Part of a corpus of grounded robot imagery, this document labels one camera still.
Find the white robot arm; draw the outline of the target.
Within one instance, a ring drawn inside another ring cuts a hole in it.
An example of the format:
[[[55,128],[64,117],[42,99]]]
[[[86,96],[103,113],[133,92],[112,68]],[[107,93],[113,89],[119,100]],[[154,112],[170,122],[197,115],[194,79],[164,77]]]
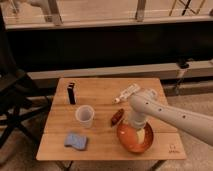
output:
[[[212,116],[164,105],[156,101],[155,97],[153,89],[146,89],[129,97],[132,111],[128,121],[133,128],[143,128],[146,116],[150,115],[213,146]]]

